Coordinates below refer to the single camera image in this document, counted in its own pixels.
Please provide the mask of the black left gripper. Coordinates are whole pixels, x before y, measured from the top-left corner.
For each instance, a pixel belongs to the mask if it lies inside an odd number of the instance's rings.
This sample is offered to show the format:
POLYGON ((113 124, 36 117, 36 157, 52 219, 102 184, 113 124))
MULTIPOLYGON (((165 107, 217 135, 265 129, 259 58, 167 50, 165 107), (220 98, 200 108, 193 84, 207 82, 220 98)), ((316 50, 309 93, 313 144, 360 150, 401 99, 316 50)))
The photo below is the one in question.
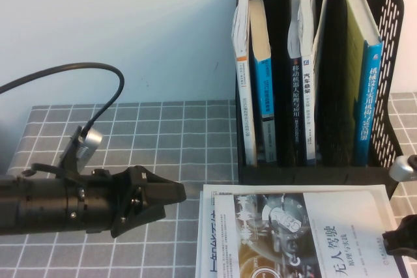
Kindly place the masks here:
POLYGON ((113 238, 165 218, 165 207, 187 199, 183 184, 162 178, 142 166, 128 167, 113 175, 117 199, 110 226, 113 238))

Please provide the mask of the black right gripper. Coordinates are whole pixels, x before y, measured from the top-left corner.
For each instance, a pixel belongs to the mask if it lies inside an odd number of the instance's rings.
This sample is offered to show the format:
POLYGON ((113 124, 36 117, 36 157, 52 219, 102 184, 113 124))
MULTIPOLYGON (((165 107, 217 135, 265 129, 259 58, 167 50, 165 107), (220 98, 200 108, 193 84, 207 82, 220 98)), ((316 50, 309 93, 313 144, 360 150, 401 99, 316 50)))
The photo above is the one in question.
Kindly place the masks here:
POLYGON ((416 214, 404 217, 397 230, 382 234, 384 248, 388 255, 397 255, 397 248, 401 253, 416 252, 416 214))

